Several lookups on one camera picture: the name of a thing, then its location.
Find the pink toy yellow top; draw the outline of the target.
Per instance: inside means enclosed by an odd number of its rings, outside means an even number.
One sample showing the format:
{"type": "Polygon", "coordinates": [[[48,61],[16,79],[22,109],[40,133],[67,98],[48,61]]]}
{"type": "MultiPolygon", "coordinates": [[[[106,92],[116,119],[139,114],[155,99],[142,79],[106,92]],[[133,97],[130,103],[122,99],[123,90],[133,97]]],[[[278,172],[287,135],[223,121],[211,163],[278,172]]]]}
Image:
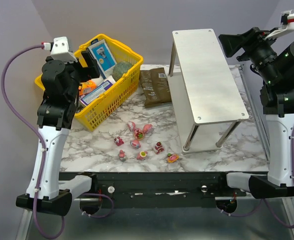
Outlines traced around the pink toy yellow top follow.
{"type": "Polygon", "coordinates": [[[140,151],[136,157],[137,160],[144,160],[145,158],[147,158],[148,152],[147,151],[140,151]]]}

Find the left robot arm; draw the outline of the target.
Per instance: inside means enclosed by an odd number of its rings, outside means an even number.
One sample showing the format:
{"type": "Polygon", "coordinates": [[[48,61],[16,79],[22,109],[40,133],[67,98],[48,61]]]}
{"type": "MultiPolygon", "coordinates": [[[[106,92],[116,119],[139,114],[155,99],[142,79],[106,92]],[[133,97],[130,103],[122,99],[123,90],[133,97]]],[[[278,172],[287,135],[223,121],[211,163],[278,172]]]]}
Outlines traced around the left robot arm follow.
{"type": "Polygon", "coordinates": [[[73,199],[94,188],[93,175],[82,173],[61,189],[58,184],[63,147],[78,107],[81,83],[100,76],[97,61],[88,50],[79,60],[64,63],[49,56],[42,67],[43,100],[37,110],[39,140],[35,166],[26,192],[16,198],[16,206],[57,216],[66,216],[73,199]]]}

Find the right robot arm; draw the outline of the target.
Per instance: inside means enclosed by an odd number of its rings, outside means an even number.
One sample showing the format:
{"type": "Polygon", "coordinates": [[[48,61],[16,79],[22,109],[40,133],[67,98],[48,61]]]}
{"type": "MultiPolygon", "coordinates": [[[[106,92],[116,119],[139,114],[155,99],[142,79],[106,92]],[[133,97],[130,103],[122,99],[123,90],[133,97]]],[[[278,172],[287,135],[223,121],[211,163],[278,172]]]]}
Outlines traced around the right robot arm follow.
{"type": "Polygon", "coordinates": [[[267,175],[242,172],[227,174],[231,188],[241,189],[256,199],[294,196],[294,42],[277,54],[268,39],[270,31],[254,27],[243,34],[221,34],[225,56],[240,49],[240,62],[251,61],[263,79],[260,100],[269,130],[270,158],[267,175]]]}

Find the pink mushroom toy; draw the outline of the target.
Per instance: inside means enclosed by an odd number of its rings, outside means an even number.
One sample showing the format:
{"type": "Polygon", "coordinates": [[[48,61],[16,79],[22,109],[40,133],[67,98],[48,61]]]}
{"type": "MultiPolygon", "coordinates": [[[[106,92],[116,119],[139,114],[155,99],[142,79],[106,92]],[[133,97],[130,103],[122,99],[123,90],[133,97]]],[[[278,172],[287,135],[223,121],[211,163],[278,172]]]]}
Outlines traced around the pink mushroom toy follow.
{"type": "Polygon", "coordinates": [[[120,150],[119,154],[118,154],[118,158],[120,161],[125,162],[126,161],[126,153],[123,150],[120,150]]]}

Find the pink white bunny toy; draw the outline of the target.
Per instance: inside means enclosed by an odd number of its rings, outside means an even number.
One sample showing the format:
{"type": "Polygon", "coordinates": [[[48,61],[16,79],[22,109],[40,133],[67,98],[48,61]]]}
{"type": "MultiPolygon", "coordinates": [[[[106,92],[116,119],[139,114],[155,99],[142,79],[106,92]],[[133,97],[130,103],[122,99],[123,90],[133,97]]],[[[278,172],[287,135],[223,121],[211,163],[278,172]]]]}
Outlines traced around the pink white bunny toy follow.
{"type": "Polygon", "coordinates": [[[135,131],[135,129],[136,129],[136,125],[133,121],[128,121],[127,126],[131,132],[135,131]]]}

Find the pink toy blue bow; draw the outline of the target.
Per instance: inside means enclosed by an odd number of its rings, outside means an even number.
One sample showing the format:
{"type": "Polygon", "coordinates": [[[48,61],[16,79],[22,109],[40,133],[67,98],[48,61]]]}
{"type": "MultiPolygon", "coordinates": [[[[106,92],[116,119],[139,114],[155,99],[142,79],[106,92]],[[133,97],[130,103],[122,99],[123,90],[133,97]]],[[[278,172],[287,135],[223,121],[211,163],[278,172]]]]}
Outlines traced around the pink toy blue bow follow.
{"type": "Polygon", "coordinates": [[[137,140],[137,139],[131,140],[130,145],[135,149],[141,148],[141,144],[140,144],[139,140],[137,140]]]}

